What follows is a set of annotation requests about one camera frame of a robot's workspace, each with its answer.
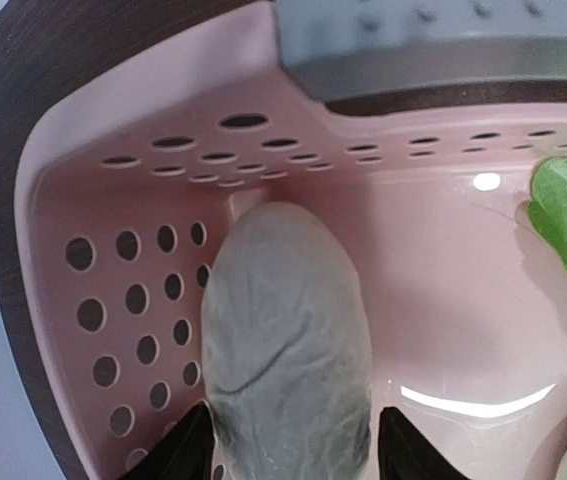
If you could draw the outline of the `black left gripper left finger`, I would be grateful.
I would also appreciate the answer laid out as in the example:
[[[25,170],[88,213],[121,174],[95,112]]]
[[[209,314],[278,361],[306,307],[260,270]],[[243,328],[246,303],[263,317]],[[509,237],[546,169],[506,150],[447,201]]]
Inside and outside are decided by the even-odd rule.
[[[212,460],[212,416],[199,402],[121,480],[210,480]]]

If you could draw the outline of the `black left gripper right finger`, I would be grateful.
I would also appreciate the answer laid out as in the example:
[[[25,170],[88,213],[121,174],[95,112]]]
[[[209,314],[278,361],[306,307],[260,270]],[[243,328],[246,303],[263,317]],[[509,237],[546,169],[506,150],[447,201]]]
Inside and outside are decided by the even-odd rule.
[[[467,480],[396,407],[385,407],[377,439],[381,480]]]

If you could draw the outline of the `pink plastic basket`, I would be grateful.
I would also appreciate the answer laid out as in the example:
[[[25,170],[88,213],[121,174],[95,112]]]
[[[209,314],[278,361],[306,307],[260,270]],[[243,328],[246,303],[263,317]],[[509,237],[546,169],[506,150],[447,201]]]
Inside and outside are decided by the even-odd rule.
[[[59,101],[15,180],[51,390],[90,479],[375,479],[390,409],[437,477],[567,479],[567,103],[347,117],[265,1]]]

